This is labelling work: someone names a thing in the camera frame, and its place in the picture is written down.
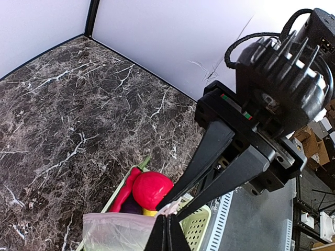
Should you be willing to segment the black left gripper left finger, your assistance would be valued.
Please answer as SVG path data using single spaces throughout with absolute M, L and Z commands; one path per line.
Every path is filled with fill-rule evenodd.
M 166 251 L 167 241 L 167 217 L 159 215 L 155 220 L 144 251 Z

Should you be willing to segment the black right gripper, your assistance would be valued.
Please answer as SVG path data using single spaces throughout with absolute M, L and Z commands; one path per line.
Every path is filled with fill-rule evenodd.
M 236 91 L 212 82 L 197 102 L 205 133 L 180 179 L 156 209 L 176 201 L 203 178 L 200 193 L 177 213 L 185 219 L 239 186 L 254 195 L 281 189 L 307 159 L 289 139 L 316 119 L 334 98 L 334 15 L 316 9 L 294 13 L 281 33 L 255 33 L 226 65 Z

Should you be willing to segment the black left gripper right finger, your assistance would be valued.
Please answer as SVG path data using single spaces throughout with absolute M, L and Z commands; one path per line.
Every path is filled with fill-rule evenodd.
M 167 217 L 167 249 L 169 251 L 191 251 L 175 214 Z

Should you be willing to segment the clear zip top bag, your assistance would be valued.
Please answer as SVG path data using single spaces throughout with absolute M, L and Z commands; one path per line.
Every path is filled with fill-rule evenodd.
M 84 250 L 144 250 L 159 216 L 177 213 L 181 198 L 167 204 L 157 216 L 131 213 L 89 213 L 83 215 Z

